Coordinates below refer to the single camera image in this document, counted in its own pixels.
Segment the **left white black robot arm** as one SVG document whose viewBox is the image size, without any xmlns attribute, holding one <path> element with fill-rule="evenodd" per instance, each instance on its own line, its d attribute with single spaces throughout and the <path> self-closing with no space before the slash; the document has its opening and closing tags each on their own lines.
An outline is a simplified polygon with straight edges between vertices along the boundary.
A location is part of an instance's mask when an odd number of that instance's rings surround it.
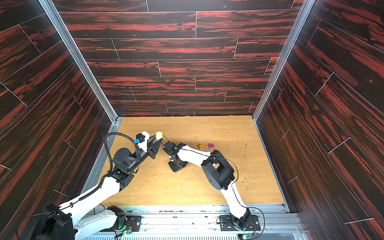
<svg viewBox="0 0 384 240">
<path fill-rule="evenodd" d="M 110 169 L 96 186 L 58 207 L 49 205 L 42 213 L 36 214 L 37 223 L 30 237 L 32 240 L 82 240 L 105 229 L 120 237 L 132 231 L 134 222 L 128 220 L 125 211 L 119 207 L 107 207 L 90 217 L 87 217 L 87 213 L 125 189 L 146 158 L 155 159 L 163 134 L 157 132 L 150 136 L 142 132 L 135 139 L 117 132 L 109 135 L 128 139 L 134 144 L 135 152 L 122 148 L 114 156 L 109 155 Z"/>
</svg>

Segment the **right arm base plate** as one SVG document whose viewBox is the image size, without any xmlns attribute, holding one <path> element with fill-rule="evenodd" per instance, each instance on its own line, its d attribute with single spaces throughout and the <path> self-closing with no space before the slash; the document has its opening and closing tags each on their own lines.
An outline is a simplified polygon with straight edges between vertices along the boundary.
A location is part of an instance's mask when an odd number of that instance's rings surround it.
<svg viewBox="0 0 384 240">
<path fill-rule="evenodd" d="M 234 218 L 232 215 L 220 215 L 216 220 L 216 223 L 220 225 L 221 231 L 253 231 L 258 232 L 261 230 L 260 221 L 257 215 L 251 215 L 250 218 L 244 223 L 244 226 L 238 228 L 234 224 Z"/>
</svg>

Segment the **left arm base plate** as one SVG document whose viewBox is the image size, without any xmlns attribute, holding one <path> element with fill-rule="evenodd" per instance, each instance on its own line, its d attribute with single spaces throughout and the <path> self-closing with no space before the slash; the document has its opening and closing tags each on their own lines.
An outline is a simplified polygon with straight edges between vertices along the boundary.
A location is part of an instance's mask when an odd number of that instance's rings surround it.
<svg viewBox="0 0 384 240">
<path fill-rule="evenodd" d="M 141 227 L 141 220 L 142 216 L 120 216 L 117 218 L 112 227 L 101 230 L 101 232 L 115 232 L 125 234 L 138 232 Z"/>
</svg>

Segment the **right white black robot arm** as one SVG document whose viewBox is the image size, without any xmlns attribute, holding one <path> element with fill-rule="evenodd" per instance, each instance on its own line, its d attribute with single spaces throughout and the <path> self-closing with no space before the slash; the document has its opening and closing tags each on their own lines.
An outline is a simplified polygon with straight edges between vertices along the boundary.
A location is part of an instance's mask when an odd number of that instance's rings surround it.
<svg viewBox="0 0 384 240">
<path fill-rule="evenodd" d="M 251 212 L 242 201 L 236 186 L 235 173 L 230 161 L 219 151 L 204 152 L 185 144 L 175 145 L 167 142 L 164 151 L 169 155 L 169 165 L 173 172 L 178 172 L 188 163 L 201 167 L 209 183 L 220 191 L 230 209 L 233 225 L 244 230 L 250 220 Z"/>
</svg>

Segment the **left aluminium corner post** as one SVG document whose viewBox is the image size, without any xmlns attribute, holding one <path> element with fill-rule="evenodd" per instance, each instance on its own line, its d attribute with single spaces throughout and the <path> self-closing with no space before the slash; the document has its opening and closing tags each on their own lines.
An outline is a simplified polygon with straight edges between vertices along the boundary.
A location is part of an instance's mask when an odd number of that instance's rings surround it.
<svg viewBox="0 0 384 240">
<path fill-rule="evenodd" d="M 59 34 L 64 45 L 66 46 L 66 48 L 70 52 L 75 63 L 77 64 L 77 66 L 79 67 L 83 76 L 85 77 L 86 81 L 90 85 L 90 88 L 92 89 L 92 91 L 94 92 L 98 101 L 102 105 L 103 109 L 105 110 L 105 112 L 106 112 L 107 116 L 109 117 L 110 121 L 112 122 L 112 124 L 119 123 L 121 121 L 121 119 L 118 117 L 116 111 L 113 109 L 113 107 L 110 104 L 110 102 L 108 101 L 106 95 L 102 91 L 99 83 L 97 82 L 94 74 L 92 73 L 92 71 L 91 71 L 90 67 L 88 66 L 86 60 L 84 59 L 83 55 L 81 54 L 78 46 L 75 43 L 75 40 L 71 36 L 68 28 L 66 27 L 62 17 L 60 16 L 58 10 L 56 9 L 54 3 L 52 1 L 49 1 L 49 0 L 39 0 L 39 4 L 43 8 L 47 17 L 49 18 L 49 20 L 51 21 L 55 30 Z"/>
</svg>

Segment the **right aluminium corner post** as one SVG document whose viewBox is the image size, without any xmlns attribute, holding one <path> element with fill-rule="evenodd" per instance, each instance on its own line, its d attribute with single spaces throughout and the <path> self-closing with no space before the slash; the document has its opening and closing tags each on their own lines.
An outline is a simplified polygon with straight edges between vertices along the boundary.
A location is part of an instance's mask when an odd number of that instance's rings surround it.
<svg viewBox="0 0 384 240">
<path fill-rule="evenodd" d="M 265 106 L 265 104 L 267 103 L 267 100 L 268 100 L 268 97 L 270 96 L 277 80 L 278 80 L 278 77 L 285 65 L 285 62 L 287 61 L 289 55 L 290 55 L 290 52 L 292 51 L 293 49 L 293 46 L 315 4 L 315 0 L 306 0 L 304 1 L 301 9 L 299 10 L 299 13 L 298 13 L 298 16 L 293 24 L 293 27 L 288 35 L 288 38 L 286 40 L 286 43 L 285 45 L 283 46 L 283 49 L 282 49 L 282 52 L 280 53 L 279 55 L 279 58 L 276 62 L 276 65 L 271 73 L 271 76 L 270 76 L 270 79 L 267 83 L 267 86 L 265 88 L 265 91 L 259 101 L 259 104 L 256 108 L 256 110 L 254 111 L 252 117 L 253 117 L 253 120 L 254 120 L 254 123 L 255 125 L 257 126 L 257 120 Z"/>
</svg>

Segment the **aluminium corner post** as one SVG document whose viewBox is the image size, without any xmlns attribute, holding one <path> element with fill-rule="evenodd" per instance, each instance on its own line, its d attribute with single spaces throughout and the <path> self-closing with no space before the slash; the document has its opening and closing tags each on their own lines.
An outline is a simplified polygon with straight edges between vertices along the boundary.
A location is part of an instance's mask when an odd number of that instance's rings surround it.
<svg viewBox="0 0 384 240">
<path fill-rule="evenodd" d="M 293 27 L 288 35 L 288 38 L 286 40 L 286 43 L 285 45 L 283 46 L 283 49 L 282 49 L 282 52 L 280 53 L 279 55 L 279 58 L 276 62 L 276 65 L 271 73 L 271 76 L 270 76 L 270 79 L 267 83 L 267 86 L 265 88 L 265 91 L 259 101 L 259 104 L 256 108 L 256 110 L 254 111 L 252 117 L 253 117 L 253 120 L 254 120 L 254 123 L 255 125 L 257 126 L 257 120 L 265 106 L 265 104 L 267 103 L 267 100 L 268 100 L 268 97 L 270 96 L 277 80 L 278 80 L 278 77 L 285 65 L 285 62 L 287 61 L 289 55 L 290 55 L 290 52 L 292 51 L 293 49 L 293 46 L 315 4 L 315 0 L 306 0 L 304 1 L 301 9 L 299 10 L 299 13 L 298 13 L 298 16 L 293 24 Z"/>
<path fill-rule="evenodd" d="M 90 85 L 90 88 L 92 89 L 92 91 L 94 92 L 98 101 L 102 105 L 103 109 L 105 110 L 105 112 L 106 112 L 107 116 L 109 117 L 110 121 L 112 122 L 112 124 L 119 123 L 121 121 L 121 119 L 118 117 L 116 111 L 113 109 L 113 107 L 110 104 L 110 102 L 108 101 L 106 95 L 102 91 L 99 83 L 97 82 L 94 74 L 92 73 L 92 71 L 91 71 L 90 67 L 88 66 L 86 60 L 84 59 L 83 55 L 81 54 L 78 46 L 75 43 L 75 40 L 71 36 L 68 28 L 66 27 L 62 17 L 60 16 L 58 10 L 56 9 L 54 3 L 52 1 L 49 1 L 49 0 L 39 0 L 39 4 L 43 8 L 47 17 L 49 18 L 49 20 L 51 21 L 55 30 L 59 34 L 64 45 L 66 46 L 66 48 L 70 52 L 75 63 L 77 64 L 77 66 L 79 67 L 83 76 L 85 77 L 86 81 Z"/>
</svg>

